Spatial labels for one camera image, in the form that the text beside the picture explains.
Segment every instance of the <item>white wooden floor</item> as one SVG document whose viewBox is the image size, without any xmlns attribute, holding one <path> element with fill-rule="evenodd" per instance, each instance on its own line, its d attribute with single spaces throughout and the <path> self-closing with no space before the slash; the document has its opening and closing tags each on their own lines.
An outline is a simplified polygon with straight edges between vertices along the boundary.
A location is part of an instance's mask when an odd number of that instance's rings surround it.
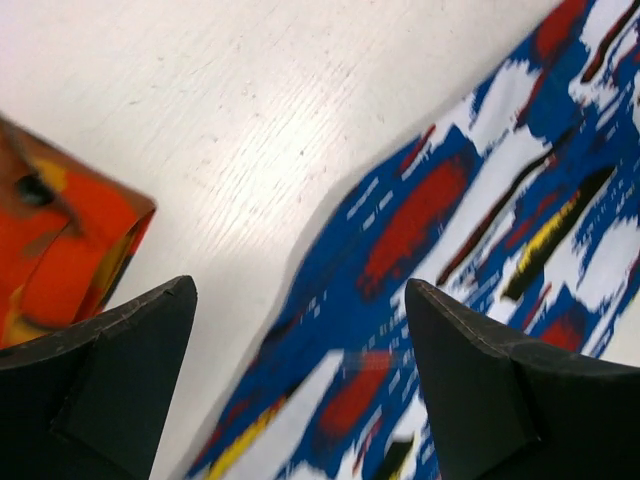
<svg viewBox="0 0 640 480">
<path fill-rule="evenodd" d="M 0 3 L 0 108 L 159 202 L 113 304 L 200 290 L 153 479 L 186 469 L 340 197 L 555 3 Z M 640 364 L 621 328 L 607 356 Z"/>
</svg>

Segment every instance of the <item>floor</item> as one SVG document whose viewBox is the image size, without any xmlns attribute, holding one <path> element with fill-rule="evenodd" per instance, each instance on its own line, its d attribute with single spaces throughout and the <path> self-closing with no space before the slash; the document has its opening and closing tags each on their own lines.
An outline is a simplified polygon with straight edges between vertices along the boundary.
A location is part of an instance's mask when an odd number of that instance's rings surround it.
<svg viewBox="0 0 640 480">
<path fill-rule="evenodd" d="M 2 2 L 2 110 L 158 200 L 112 303 L 199 287 L 153 479 L 185 471 L 349 186 L 555 3 Z M 606 358 L 640 364 L 636 314 Z"/>
</svg>

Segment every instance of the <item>patterned fabric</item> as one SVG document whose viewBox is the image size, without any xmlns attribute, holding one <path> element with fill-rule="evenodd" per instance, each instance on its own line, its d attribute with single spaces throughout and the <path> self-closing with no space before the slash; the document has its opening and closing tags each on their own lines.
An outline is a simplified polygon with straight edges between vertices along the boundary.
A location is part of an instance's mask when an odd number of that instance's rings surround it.
<svg viewBox="0 0 640 480">
<path fill-rule="evenodd" d="M 640 282 L 639 7 L 565 1 L 353 189 L 188 478 L 438 478 L 410 277 L 602 354 Z"/>
<path fill-rule="evenodd" d="M 1 348 L 101 311 L 155 207 L 11 123 L 0 127 Z"/>
</svg>

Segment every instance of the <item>orange object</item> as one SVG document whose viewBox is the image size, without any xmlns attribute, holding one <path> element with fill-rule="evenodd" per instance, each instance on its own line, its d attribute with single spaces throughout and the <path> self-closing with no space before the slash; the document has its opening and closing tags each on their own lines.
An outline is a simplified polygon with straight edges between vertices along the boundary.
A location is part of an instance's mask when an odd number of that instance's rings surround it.
<svg viewBox="0 0 640 480">
<path fill-rule="evenodd" d="M 0 347 L 99 313 L 155 211 L 149 198 L 0 119 Z"/>
</svg>

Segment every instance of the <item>blue patterned fabric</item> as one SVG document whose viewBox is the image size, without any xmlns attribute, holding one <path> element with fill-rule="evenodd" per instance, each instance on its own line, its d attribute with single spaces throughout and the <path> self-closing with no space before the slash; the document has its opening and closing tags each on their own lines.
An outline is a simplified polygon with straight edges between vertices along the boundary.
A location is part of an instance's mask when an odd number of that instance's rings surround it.
<svg viewBox="0 0 640 480">
<path fill-rule="evenodd" d="M 639 8 L 566 0 L 354 187 L 188 478 L 438 478 L 411 277 L 604 352 L 640 282 Z"/>
</svg>

